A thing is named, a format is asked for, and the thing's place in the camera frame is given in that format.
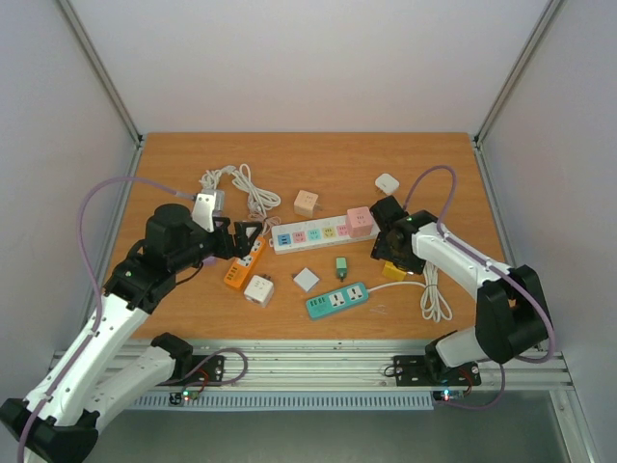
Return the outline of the yellow cube adapter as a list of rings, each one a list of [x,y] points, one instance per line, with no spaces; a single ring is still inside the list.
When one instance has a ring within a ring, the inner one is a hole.
[[[408,272],[401,270],[391,262],[386,262],[382,270],[382,276],[389,280],[402,282],[407,278]]]

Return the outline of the pink cube adapter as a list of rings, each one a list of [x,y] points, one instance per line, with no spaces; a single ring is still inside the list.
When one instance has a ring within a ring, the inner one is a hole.
[[[351,238],[370,236],[374,220],[367,206],[349,208],[345,215],[345,225]]]

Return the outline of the white multicolour power strip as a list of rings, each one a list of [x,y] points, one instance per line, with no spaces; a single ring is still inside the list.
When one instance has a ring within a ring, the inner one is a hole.
[[[282,255],[375,240],[378,232],[374,225],[368,235],[352,237],[346,227],[346,216],[340,215],[274,226],[269,245],[276,255]]]

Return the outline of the peach cube adapter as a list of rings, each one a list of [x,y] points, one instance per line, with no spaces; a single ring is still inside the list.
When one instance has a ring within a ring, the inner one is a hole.
[[[294,213],[306,218],[312,218],[319,208],[319,195],[307,190],[300,190],[294,200]]]

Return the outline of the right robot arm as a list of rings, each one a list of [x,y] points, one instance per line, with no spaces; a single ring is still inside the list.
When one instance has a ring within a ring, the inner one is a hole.
[[[475,301],[475,325],[433,340],[425,347],[430,380],[439,384],[460,366],[490,360],[505,364],[546,340],[554,330],[538,274],[529,266],[510,267],[459,240],[432,213],[406,212],[388,196],[369,208],[379,232],[371,256],[413,273],[428,264],[461,286]]]

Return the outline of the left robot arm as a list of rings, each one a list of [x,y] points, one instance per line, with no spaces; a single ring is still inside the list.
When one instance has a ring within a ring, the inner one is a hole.
[[[1,407],[1,422],[18,441],[17,459],[82,462],[111,421],[140,395],[194,372],[193,347],[164,333],[114,376],[102,373],[128,338],[181,281],[205,259],[243,258],[262,231],[259,222],[231,222],[209,207],[157,207],[138,241],[118,264],[98,298],[92,318],[61,361],[23,399]]]

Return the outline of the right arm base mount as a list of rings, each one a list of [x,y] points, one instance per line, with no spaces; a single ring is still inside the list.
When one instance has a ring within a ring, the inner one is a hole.
[[[398,387],[468,387],[482,383],[477,363],[466,363],[444,372],[433,373],[420,355],[398,355],[383,369],[386,378],[393,378]]]

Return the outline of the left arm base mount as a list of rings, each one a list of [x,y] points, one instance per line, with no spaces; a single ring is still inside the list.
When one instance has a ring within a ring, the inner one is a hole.
[[[226,357],[189,355],[175,361],[172,376],[162,386],[218,386],[224,379]]]

